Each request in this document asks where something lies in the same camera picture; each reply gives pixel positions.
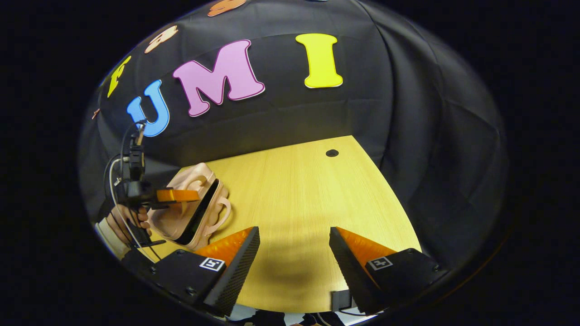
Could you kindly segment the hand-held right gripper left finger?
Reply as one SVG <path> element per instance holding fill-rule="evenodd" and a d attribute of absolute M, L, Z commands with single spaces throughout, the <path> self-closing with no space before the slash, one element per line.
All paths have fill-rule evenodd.
<path fill-rule="evenodd" d="M 194 252 L 176 250 L 151 266 L 151 281 L 185 306 L 229 316 L 260 243 L 254 226 Z"/>

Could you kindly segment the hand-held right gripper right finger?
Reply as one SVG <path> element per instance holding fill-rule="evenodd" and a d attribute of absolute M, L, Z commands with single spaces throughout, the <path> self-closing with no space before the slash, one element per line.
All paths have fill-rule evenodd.
<path fill-rule="evenodd" d="M 331 227 L 329 246 L 358 309 L 366 315 L 413 305 L 449 273 L 414 248 L 396 251 L 340 227 Z"/>

